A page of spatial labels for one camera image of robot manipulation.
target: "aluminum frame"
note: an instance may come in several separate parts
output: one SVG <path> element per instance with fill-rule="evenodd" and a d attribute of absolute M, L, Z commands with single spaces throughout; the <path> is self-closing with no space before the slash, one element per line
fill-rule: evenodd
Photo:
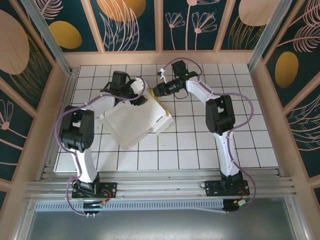
<path fill-rule="evenodd" d="M 74 69 L 64 87 L 61 97 L 61 114 L 66 105 L 71 102 L 73 89 L 78 76 L 78 69 Z M 66 187 L 68 179 L 76 176 L 76 173 L 56 173 L 54 166 L 58 145 L 55 142 L 54 127 L 48 142 L 46 152 L 42 162 L 42 168 L 38 174 L 38 181 L 30 182 L 24 197 L 24 207 L 21 212 L 21 218 L 16 226 L 14 239 L 24 240 L 28 237 L 34 213 L 39 211 L 37 206 L 44 204 L 55 211 L 61 211 L 55 206 L 61 204 L 66 206 Z M 310 239 L 307 225 L 301 218 L 299 203 L 294 201 L 295 188 L 290 177 L 281 177 L 278 168 L 249 168 L 247 172 L 253 177 L 256 183 L 257 198 L 285 198 L 288 207 L 289 217 L 291 219 L 294 232 L 297 239 Z M 232 199 L 234 196 L 225 197 L 206 197 L 206 192 L 200 187 L 200 184 L 207 180 L 220 180 L 220 171 L 218 169 L 195 169 L 195 170 L 156 170 L 156 171 L 110 171 L 100 172 L 101 182 L 115 182 L 117 185 L 117 195 L 115 199 L 110 200 L 109 204 L 123 203 L 151 203 L 155 201 L 164 201 L 168 204 L 183 203 L 189 201 L 196 204 L 203 201 L 221 201 L 222 199 Z M 251 192 L 253 191 L 252 182 L 248 180 Z M 71 197 L 72 188 L 69 186 L 69 197 Z M 72 204 L 79 207 L 81 201 L 72 200 Z M 198 210 L 212 211 L 205 207 L 197 207 Z"/>
<path fill-rule="evenodd" d="M 269 23 L 264 28 L 262 35 L 259 38 L 249 59 L 248 68 L 250 73 L 253 72 L 269 42 L 272 40 L 291 3 L 292 0 L 281 0 L 276 6 Z"/>
<path fill-rule="evenodd" d="M 64 56 L 64 53 L 62 52 L 59 44 L 57 43 L 54 35 L 49 29 L 49 26 L 45 19 L 42 17 L 41 12 L 38 9 L 38 6 L 35 1 L 30 0 L 20 0 L 23 4 L 25 10 L 31 17 L 34 25 L 38 29 L 38 31 L 41 33 L 43 39 L 45 40 L 46 44 L 50 48 L 52 54 L 55 56 L 57 62 L 62 67 L 62 70 L 66 75 L 71 74 L 71 69 L 69 67 L 69 64 Z"/>

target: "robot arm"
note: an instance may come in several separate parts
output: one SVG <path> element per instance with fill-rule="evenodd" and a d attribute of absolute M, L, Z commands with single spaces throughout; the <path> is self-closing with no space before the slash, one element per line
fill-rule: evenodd
<path fill-rule="evenodd" d="M 145 83 L 139 78 L 129 79 L 126 83 L 127 77 L 127 73 L 115 71 L 112 81 L 101 92 L 128 99 L 137 97 L 143 91 Z M 87 196 L 97 196 L 101 191 L 99 174 L 94 166 L 91 153 L 91 145 L 95 136 L 95 118 L 98 118 L 100 114 L 113 108 L 121 101 L 114 96 L 103 96 L 93 104 L 67 114 L 61 122 L 59 138 L 67 149 L 75 152 L 76 155 L 72 154 L 72 158 L 77 175 L 79 176 L 81 173 L 76 182 L 76 188 Z M 147 99 L 144 96 L 140 96 L 136 100 L 131 100 L 130 103 L 139 106 L 146 101 Z M 74 108 L 76 107 L 67 106 L 65 111 Z"/>
<path fill-rule="evenodd" d="M 250 194 L 248 182 L 243 179 L 242 172 L 234 164 L 234 162 L 237 165 L 239 163 L 236 158 L 233 132 L 230 132 L 228 137 L 228 132 L 234 128 L 236 121 L 231 97 L 229 95 L 214 95 L 208 92 L 207 89 L 210 89 L 210 87 L 203 82 L 200 84 L 198 74 L 194 71 L 189 72 L 182 60 L 173 63 L 172 69 L 175 79 L 158 84 L 153 89 L 153 93 L 156 97 L 162 97 L 185 89 L 194 94 L 205 105 L 205 123 L 215 138 L 220 161 L 221 181 L 219 184 L 213 183 L 216 185 L 213 192 L 220 192 L 225 196 L 234 196 L 239 192 L 238 187 L 241 187 Z M 158 74 L 165 78 L 163 69 Z M 228 151 L 228 141 L 234 162 Z"/>

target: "purple cable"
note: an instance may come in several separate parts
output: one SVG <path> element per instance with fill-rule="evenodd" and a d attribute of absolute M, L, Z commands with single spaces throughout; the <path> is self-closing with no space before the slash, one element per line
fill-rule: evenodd
<path fill-rule="evenodd" d="M 194 64 L 200 69 L 200 74 L 199 74 L 198 77 L 197 77 L 197 78 L 198 78 L 198 83 L 199 83 L 207 92 L 209 92 L 211 95 L 216 95 L 216 96 L 227 96 L 227 95 L 238 96 L 238 97 L 241 97 L 241 98 L 245 99 L 245 100 L 250 104 L 251 113 L 250 113 L 250 116 L 249 116 L 248 120 L 245 121 L 244 123 L 238 125 L 238 126 L 235 126 L 235 127 L 232 128 L 230 131 L 228 131 L 228 133 L 227 133 L 227 138 L 229 138 L 230 134 L 231 134 L 234 130 L 236 130 L 236 129 L 238 129 L 238 128 L 241 128 L 241 127 L 243 127 L 244 125 L 246 125 L 246 124 L 248 124 L 248 123 L 250 122 L 250 120 L 251 120 L 252 117 L 254 116 L 254 105 L 253 105 L 253 103 L 251 102 L 251 100 L 250 100 L 249 98 L 247 98 L 246 96 L 244 96 L 244 95 L 242 95 L 242 94 L 240 94 L 240 93 L 235 93 L 235 92 L 231 92 L 231 93 L 215 93 L 215 92 L 212 91 L 211 88 L 207 88 L 207 86 L 205 86 L 205 85 L 203 84 L 203 82 L 200 80 L 200 75 L 203 74 L 202 68 L 200 67 L 200 65 L 199 65 L 198 63 L 196 63 L 195 61 L 193 61 L 193 60 L 190 59 L 190 58 L 187 58 L 187 57 L 177 57 L 177 58 L 171 60 L 170 62 L 168 62 L 168 63 L 163 67 L 163 69 L 165 69 L 169 64 L 175 62 L 176 60 L 188 60 L 188 61 L 194 63 Z M 240 210 L 237 211 L 237 212 L 239 212 L 239 211 L 241 211 L 241 210 L 244 210 L 245 208 L 248 208 L 248 207 L 252 204 L 252 202 L 256 199 L 257 186 L 256 186 L 256 183 L 255 183 L 254 179 L 250 176 L 250 174 L 247 173 L 245 170 L 243 170 L 243 169 L 235 162 L 235 160 L 234 160 L 234 158 L 232 157 L 232 154 L 231 154 L 230 141 L 228 140 L 226 143 L 227 143 L 228 153 L 229 153 L 229 156 L 230 156 L 230 158 L 231 158 L 231 161 L 233 162 L 233 164 L 234 164 L 241 172 L 243 172 L 243 173 L 251 180 L 251 182 L 252 182 L 252 184 L 253 184 L 253 196 L 252 196 L 250 202 L 249 202 L 247 205 L 245 205 L 244 208 L 241 208 Z"/>
<path fill-rule="evenodd" d="M 88 107 L 90 106 L 91 104 L 95 103 L 97 100 L 101 99 L 101 98 L 104 98 L 104 97 L 114 97 L 114 98 L 117 98 L 117 99 L 121 99 L 121 100 L 124 100 L 124 101 L 132 101 L 132 100 L 136 100 L 138 98 L 140 98 L 144 92 L 146 91 L 146 88 L 147 88 L 147 83 L 146 81 L 141 77 L 137 77 L 137 78 L 140 78 L 142 81 L 143 81 L 143 89 L 142 89 L 142 92 L 140 94 L 138 94 L 138 96 L 136 97 L 133 97 L 133 98 L 125 98 L 125 97 L 121 97 L 121 96 L 116 96 L 116 95 L 113 95 L 111 93 L 105 93 L 105 94 L 101 94 L 97 97 L 95 97 L 94 99 L 90 100 L 87 104 L 84 104 L 82 106 L 78 106 L 76 108 L 73 108 L 73 109 L 70 109 L 68 111 L 65 111 L 64 113 L 62 113 L 56 120 L 55 122 L 55 126 L 54 126 L 54 138 L 55 138 L 55 141 L 58 143 L 59 147 L 62 148 L 63 150 L 65 150 L 67 153 L 70 153 L 70 154 L 73 154 L 74 155 L 74 159 L 75 159 L 75 162 L 76 162 L 76 165 L 79 169 L 79 175 L 77 177 L 70 177 L 69 180 L 68 180 L 68 183 L 66 185 L 66 190 L 65 190 L 65 194 L 66 194 L 66 201 L 69 205 L 69 207 L 71 208 L 72 211 L 74 211 L 76 214 L 80 215 L 80 216 L 86 216 L 86 217 L 89 217 L 89 216 L 93 216 L 93 214 L 85 214 L 85 213 L 81 213 L 81 212 L 78 212 L 77 210 L 75 210 L 71 203 L 70 203 L 70 200 L 69 200 L 69 195 L 68 195 L 68 189 L 69 189 L 69 185 L 71 183 L 71 181 L 73 180 L 78 180 L 81 175 L 82 175 L 82 169 L 81 169 L 81 166 L 80 166 L 80 163 L 79 163 L 79 159 L 78 159 L 78 156 L 77 154 L 74 152 L 74 151 L 70 151 L 68 150 L 67 148 L 65 148 L 63 145 L 62 145 L 62 142 L 60 142 L 59 140 L 59 126 L 60 126 L 60 123 L 62 121 L 62 118 L 70 113 L 73 113 L 77 110 L 80 110 L 80 109 L 83 109 L 85 107 Z"/>

